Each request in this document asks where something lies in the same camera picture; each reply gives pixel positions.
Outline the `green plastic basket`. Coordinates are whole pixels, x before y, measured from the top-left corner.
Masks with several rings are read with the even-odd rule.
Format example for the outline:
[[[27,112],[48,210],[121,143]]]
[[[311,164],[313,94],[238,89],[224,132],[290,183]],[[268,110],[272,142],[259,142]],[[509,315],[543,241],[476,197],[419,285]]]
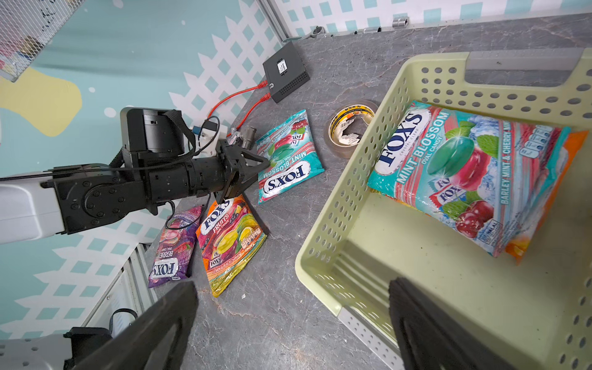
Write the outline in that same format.
[[[295,270],[389,369],[589,369],[590,49],[410,58]]]

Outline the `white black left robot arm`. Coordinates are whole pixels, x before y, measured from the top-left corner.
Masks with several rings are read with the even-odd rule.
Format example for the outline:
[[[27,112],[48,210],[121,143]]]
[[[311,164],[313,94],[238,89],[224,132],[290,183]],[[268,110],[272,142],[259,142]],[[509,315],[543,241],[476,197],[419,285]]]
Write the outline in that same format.
[[[214,157],[140,168],[95,163],[1,180],[1,242],[76,234],[168,202],[213,195],[237,197],[267,169],[269,160],[221,140]]]

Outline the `purple Fox's berries bag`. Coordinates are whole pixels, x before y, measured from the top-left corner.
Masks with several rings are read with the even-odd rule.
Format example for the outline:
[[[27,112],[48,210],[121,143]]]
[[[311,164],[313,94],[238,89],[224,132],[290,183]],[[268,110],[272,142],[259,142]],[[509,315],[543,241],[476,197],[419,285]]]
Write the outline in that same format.
[[[177,282],[190,276],[190,262],[197,243],[203,207],[197,206],[172,216],[163,229],[154,263],[148,277],[148,288]]]

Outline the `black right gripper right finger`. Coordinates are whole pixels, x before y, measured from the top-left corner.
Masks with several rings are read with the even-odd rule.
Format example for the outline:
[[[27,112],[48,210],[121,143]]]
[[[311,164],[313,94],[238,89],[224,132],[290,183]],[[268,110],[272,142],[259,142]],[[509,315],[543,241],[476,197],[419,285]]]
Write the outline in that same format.
[[[406,369],[512,369],[406,278],[389,283],[389,314]]]

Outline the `orange Fox's fruits bag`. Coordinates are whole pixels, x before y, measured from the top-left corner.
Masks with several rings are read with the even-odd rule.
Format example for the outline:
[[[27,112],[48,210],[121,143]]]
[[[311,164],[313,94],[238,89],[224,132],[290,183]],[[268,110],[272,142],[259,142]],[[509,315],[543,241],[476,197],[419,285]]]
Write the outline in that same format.
[[[505,252],[510,254],[518,265],[527,253],[534,234],[545,222],[564,176],[584,146],[588,134],[588,131],[571,132],[568,129],[563,129],[547,155],[545,166],[536,179],[535,190],[531,194],[526,212],[505,247]]]

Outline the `yellow Fox's fruits bag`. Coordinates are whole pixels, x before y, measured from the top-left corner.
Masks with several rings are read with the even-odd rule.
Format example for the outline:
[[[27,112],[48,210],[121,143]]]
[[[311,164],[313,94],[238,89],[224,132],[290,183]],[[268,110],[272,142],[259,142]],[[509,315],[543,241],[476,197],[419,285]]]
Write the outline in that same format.
[[[196,235],[211,293],[217,298],[260,250],[268,229],[240,195],[214,202]]]

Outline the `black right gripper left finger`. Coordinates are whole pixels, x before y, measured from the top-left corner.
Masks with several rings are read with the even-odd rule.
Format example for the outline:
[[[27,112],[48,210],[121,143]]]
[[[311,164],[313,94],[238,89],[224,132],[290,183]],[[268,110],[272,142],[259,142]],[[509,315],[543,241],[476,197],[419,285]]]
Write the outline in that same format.
[[[193,282],[180,282],[75,369],[179,369],[198,308]]]

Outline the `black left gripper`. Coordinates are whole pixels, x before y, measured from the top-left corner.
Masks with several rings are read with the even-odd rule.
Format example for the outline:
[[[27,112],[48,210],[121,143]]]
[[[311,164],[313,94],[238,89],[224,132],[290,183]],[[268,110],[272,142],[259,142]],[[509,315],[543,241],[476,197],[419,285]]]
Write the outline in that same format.
[[[217,203],[235,198],[246,191],[268,169],[270,161],[226,140],[217,143],[214,157],[195,158],[185,164],[187,191],[185,197],[213,194]]]

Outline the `teal Fox's mint bag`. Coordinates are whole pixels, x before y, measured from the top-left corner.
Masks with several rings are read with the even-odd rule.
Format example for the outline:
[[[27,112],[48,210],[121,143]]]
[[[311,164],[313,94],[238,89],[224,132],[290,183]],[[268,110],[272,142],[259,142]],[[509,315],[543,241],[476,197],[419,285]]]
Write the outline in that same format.
[[[259,204],[325,171],[304,109],[258,139],[255,149],[270,163],[258,175]]]
[[[563,129],[574,132],[413,102],[368,184],[497,257]]]

